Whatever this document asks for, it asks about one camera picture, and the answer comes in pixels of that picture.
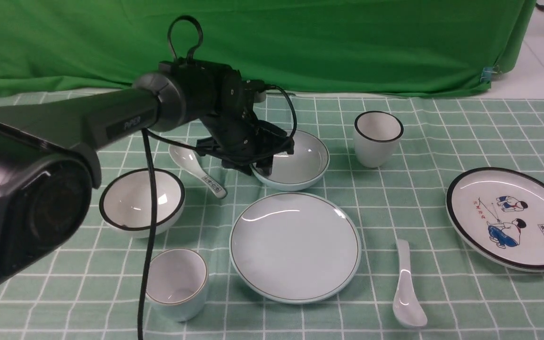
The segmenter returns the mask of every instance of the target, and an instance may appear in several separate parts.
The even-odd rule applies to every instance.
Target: black cable
[[[138,340],[144,340],[144,304],[146,298],[146,286],[148,284],[148,273],[151,268],[151,258],[155,245],[155,232],[157,230],[157,180],[155,178],[155,166],[153,153],[148,140],[148,130],[142,130],[144,150],[146,153],[146,164],[148,167],[148,178],[151,185],[151,228],[148,234],[148,245],[146,246],[146,257],[144,259],[144,271],[142,272],[142,287],[140,288],[140,300],[138,302]]]
[[[196,146],[176,142],[175,140],[170,140],[170,139],[161,137],[161,136],[159,136],[159,135],[157,135],[157,134],[155,134],[155,133],[153,133],[151,131],[148,131],[148,135],[150,137],[160,141],[160,142],[164,142],[164,143],[167,143],[167,144],[171,144],[173,146],[178,146],[180,148],[185,148],[185,149],[188,149],[188,150],[192,150],[192,151],[195,151],[197,153],[204,153],[204,154],[210,155],[212,157],[217,157],[217,158],[232,157],[233,159],[244,159],[246,161],[249,161],[250,159],[257,160],[257,159],[262,159],[262,158],[265,158],[265,157],[274,156],[277,153],[280,153],[285,148],[285,146],[287,146],[287,144],[289,144],[291,142],[291,139],[293,138],[293,136],[295,136],[295,132],[296,132],[296,130],[298,128],[298,121],[297,121],[298,116],[297,116],[297,114],[295,112],[295,107],[293,106],[293,102],[291,101],[291,98],[289,97],[289,94],[287,94],[287,92],[285,90],[283,90],[281,87],[276,86],[276,85],[267,86],[266,89],[267,90],[278,90],[285,97],[285,99],[287,99],[287,103],[289,104],[289,109],[291,110],[291,117],[293,119],[293,128],[291,129],[291,133],[289,134],[289,136],[287,137],[285,142],[283,142],[283,144],[281,144],[277,148],[274,148],[272,151],[268,151],[267,153],[260,153],[258,155],[252,155],[252,156],[231,155],[229,153],[221,153],[220,151],[210,151],[208,149],[201,149],[201,148],[197,148]]]
[[[196,45],[191,47],[190,50],[188,50],[188,54],[186,55],[187,61],[192,62],[196,49],[201,47],[201,45],[203,45],[203,29],[201,28],[201,24],[199,24],[199,22],[194,17],[191,17],[190,15],[182,15],[178,17],[177,19],[175,19],[171,23],[171,25],[169,25],[169,28],[167,30],[167,43],[169,45],[169,50],[171,50],[173,61],[178,60],[178,55],[175,53],[175,48],[173,48],[173,44],[171,43],[171,31],[173,30],[173,26],[179,21],[188,21],[191,24],[193,24],[196,28],[196,33],[198,34],[198,42],[196,43]]]

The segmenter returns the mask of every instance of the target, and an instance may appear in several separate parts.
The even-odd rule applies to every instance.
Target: ceramic spoon
[[[201,164],[198,163],[194,151],[180,148],[179,146],[169,145],[169,154],[171,159],[182,169],[186,170],[189,174],[201,180],[217,198],[225,198],[227,195],[226,190],[213,178],[207,175]]]
[[[393,297],[393,314],[403,327],[420,328],[427,325],[427,316],[421,308],[410,275],[410,249],[408,242],[399,239],[396,242],[399,256],[400,274],[396,295]]]

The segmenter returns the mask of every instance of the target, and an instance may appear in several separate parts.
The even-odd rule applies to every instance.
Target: table
[[[47,102],[89,91],[31,93],[0,105]],[[240,280],[229,261],[234,219],[258,198],[276,192],[254,177],[200,159],[228,191],[215,198],[181,171],[168,148],[153,141],[155,166],[179,175],[186,208],[155,254],[171,247],[198,250],[209,264],[205,309],[188,323],[147,310],[149,340],[527,340],[544,339],[544,275],[512,271],[486,260],[453,230],[445,191],[464,170],[500,166],[544,182],[544,100],[294,97],[298,129],[319,136],[330,168],[306,190],[338,204],[363,241],[358,273],[339,295],[321,303],[287,306],[266,301]],[[397,153],[378,170],[363,168],[353,153],[356,115],[395,114],[405,125]],[[255,111],[290,126],[287,104],[268,96]],[[194,144],[207,136],[193,122],[163,134]],[[142,140],[125,138],[99,152],[103,186],[93,192],[84,225],[59,250],[0,286],[0,340],[134,340],[144,239],[106,227],[97,210],[106,184],[145,167]],[[395,239],[410,242],[414,285],[429,318],[422,331],[397,323],[391,302],[398,280]]]

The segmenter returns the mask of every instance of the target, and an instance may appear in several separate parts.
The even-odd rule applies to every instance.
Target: white cup
[[[207,263],[186,248],[165,250],[151,261],[146,297],[166,318],[187,321],[205,306],[209,291]]]
[[[380,110],[363,112],[354,121],[354,151],[367,168],[384,164],[400,144],[404,134],[402,122]]]

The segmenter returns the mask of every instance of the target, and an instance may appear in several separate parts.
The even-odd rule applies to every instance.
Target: white bowl
[[[171,172],[155,169],[157,234],[165,232],[184,210],[184,185]],[[148,237],[151,227],[151,184],[147,169],[116,178],[100,197],[100,213],[113,230],[130,237]]]
[[[259,181],[282,191],[300,191],[322,179],[330,161],[326,145],[315,136],[300,130],[295,131],[293,140],[293,155],[274,155],[270,176],[264,176],[260,169],[251,166]]]
[[[333,203],[282,192],[251,204],[229,240],[237,273],[255,292],[287,304],[321,301],[352,280],[361,257],[354,223]]]

